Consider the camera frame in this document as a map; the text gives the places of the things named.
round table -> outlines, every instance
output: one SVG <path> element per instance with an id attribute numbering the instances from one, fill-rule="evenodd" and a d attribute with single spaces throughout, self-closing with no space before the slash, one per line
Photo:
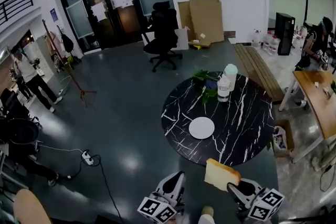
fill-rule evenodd
<path id="1" fill-rule="evenodd" d="M 210 72 L 218 78 L 222 72 Z M 206 165 L 213 158 L 235 166 L 256 156 L 270 142 L 274 130 L 274 112 L 266 91 L 247 77 L 237 75 L 228 102 L 209 97 L 202 105 L 199 81 L 189 78 L 179 84 L 167 97 L 161 121 L 170 145 L 192 162 Z M 215 124 L 215 131 L 199 140 L 189 133 L 189 124 L 198 117 L 207 117 Z"/>

white cup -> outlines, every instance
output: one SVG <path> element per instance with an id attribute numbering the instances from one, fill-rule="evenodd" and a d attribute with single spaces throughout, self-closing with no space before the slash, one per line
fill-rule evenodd
<path id="1" fill-rule="evenodd" d="M 224 69 L 225 76 L 230 80 L 230 92 L 232 92 L 235 89 L 237 73 L 238 69 L 232 63 L 229 63 Z"/>

door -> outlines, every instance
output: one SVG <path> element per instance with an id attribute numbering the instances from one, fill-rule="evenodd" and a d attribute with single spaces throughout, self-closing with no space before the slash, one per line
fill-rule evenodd
<path id="1" fill-rule="evenodd" d="M 135 3 L 137 0 L 84 0 L 92 29 L 101 48 L 141 40 L 141 27 Z"/>

electrical cable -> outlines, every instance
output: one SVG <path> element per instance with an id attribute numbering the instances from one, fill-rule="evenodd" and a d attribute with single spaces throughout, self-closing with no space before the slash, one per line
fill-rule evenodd
<path id="1" fill-rule="evenodd" d="M 49 146 L 44 146 L 44 147 L 51 148 L 52 150 L 67 151 L 67 152 L 72 152 L 72 151 L 76 151 L 76 150 L 81 151 L 81 150 L 79 150 L 79 149 L 77 149 L 77 148 L 74 149 L 74 150 L 62 150 L 62 149 L 60 149 L 60 148 L 54 148 L 54 147 L 49 147 Z M 84 150 L 84 151 L 81 151 L 81 152 L 82 152 L 82 153 L 88 153 L 89 150 Z M 82 164 L 82 163 L 84 163 L 86 166 L 89 166 L 89 167 L 97 167 L 97 166 L 100 166 L 100 168 L 101 168 L 101 173 L 103 174 L 104 182 L 105 182 L 107 191 L 108 191 L 108 193 L 109 193 L 109 196 L 110 196 L 110 198 L 111 198 L 111 200 L 112 200 L 112 202 L 113 202 L 113 205 L 114 205 L 114 207 L 115 207 L 115 209 L 116 209 L 116 211 L 117 211 L 117 213 L 118 213 L 118 216 L 119 216 L 119 219 L 120 219 L 121 223 L 122 223 L 122 224 L 125 224 L 125 222 L 123 221 L 123 219 L 122 219 L 122 217 L 121 217 L 121 215 L 120 215 L 120 212 L 119 212 L 119 210 L 118 210 L 118 208 L 117 208 L 117 205 L 115 204 L 116 202 L 114 201 L 114 199 L 113 199 L 113 197 L 112 197 L 112 194 L 111 194 L 109 185 L 108 185 L 108 183 L 107 183 L 107 179 L 106 179 L 106 175 L 105 175 L 105 172 L 104 172 L 104 168 L 103 168 L 103 166 L 102 166 L 102 164 L 101 164 L 101 156 L 98 155 L 98 154 L 96 154 L 96 155 L 93 155 L 93 156 L 91 156 L 91 157 L 89 157 L 89 158 L 83 158 L 82 155 L 81 155 L 80 157 L 81 157 L 82 160 L 81 160 L 80 163 L 79 163 L 79 169 L 78 169 L 78 171 L 77 171 L 74 175 L 72 175 L 72 176 L 65 176 L 64 179 L 74 179 L 76 176 L 78 176 L 78 174 L 81 172 L 81 164 Z M 96 158 L 96 159 L 98 160 L 96 164 L 89 165 L 89 164 L 86 163 L 86 160 L 87 160 L 87 159 L 94 159 L 94 158 Z"/>
<path id="2" fill-rule="evenodd" d="M 335 170 L 336 170 L 336 167 L 335 167 L 335 165 L 333 165 L 333 167 L 334 167 L 334 173 L 333 173 L 333 176 L 332 176 L 332 180 L 331 180 L 331 182 L 330 182 L 330 185 L 329 185 L 329 187 L 326 188 L 325 190 L 322 189 L 322 177 L 324 176 L 324 174 L 325 174 L 326 172 L 328 172 L 328 171 L 331 169 L 331 167 L 332 167 L 332 166 L 328 166 L 327 169 L 325 169 L 325 171 L 323 172 L 323 174 L 322 174 L 321 177 L 320 177 L 320 190 L 321 190 L 322 192 L 324 192 L 324 193 L 331 187 L 331 185 L 332 185 L 332 183 L 333 183 L 333 181 L 334 181 L 334 178 L 335 178 Z"/>
<path id="3" fill-rule="evenodd" d="M 40 145 L 39 146 L 43 146 L 43 147 L 47 147 L 47 148 L 51 148 L 52 150 L 57 150 L 57 151 L 67 151 L 67 152 L 72 152 L 72 151 L 81 151 L 78 148 L 75 148 L 74 150 L 62 150 L 60 148 L 54 148 L 54 147 L 50 147 L 50 146 L 44 146 L 44 145 Z"/>

